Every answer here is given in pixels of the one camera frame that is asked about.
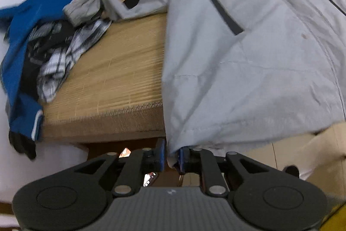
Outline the black patterned garment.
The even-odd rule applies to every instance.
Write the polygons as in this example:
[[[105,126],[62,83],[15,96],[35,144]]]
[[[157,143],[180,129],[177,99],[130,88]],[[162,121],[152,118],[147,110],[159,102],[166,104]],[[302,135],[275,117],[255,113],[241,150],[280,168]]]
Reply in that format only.
[[[21,76],[21,91],[38,100],[37,78],[40,68],[55,50],[67,47],[74,35],[69,21],[60,20],[37,25],[28,36]]]

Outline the bamboo mat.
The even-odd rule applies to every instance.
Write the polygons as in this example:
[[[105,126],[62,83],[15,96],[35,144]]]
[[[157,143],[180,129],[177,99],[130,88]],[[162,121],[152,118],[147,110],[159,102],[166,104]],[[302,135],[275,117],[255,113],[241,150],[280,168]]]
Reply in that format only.
[[[166,22],[160,13],[112,24],[44,106],[43,140],[93,143],[164,136]]]

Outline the grey and black jacket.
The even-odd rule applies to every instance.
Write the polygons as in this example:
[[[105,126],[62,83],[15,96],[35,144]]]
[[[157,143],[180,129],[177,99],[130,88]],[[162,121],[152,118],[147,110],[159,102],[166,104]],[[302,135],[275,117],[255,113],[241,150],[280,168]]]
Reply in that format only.
[[[345,0],[73,0],[74,25],[167,13],[168,154],[218,155],[345,120]]]

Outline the black white plaid shirt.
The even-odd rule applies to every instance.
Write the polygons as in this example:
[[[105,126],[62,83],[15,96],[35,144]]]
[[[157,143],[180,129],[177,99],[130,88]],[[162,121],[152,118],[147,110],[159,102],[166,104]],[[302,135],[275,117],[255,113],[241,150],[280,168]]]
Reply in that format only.
[[[40,68],[37,78],[38,100],[46,103],[53,101],[77,61],[102,38],[110,25],[108,19],[97,19],[74,27],[70,44],[55,50],[49,61]]]

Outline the blue garment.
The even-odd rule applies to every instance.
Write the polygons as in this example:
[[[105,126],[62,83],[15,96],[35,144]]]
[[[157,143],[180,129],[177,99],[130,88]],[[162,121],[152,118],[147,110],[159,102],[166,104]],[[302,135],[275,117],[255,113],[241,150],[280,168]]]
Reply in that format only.
[[[36,141],[43,121],[42,106],[21,91],[21,76],[28,36],[44,22],[64,18],[64,7],[72,0],[25,0],[1,9],[1,23],[8,28],[8,50],[1,63],[1,83],[7,95],[6,113],[11,132]]]

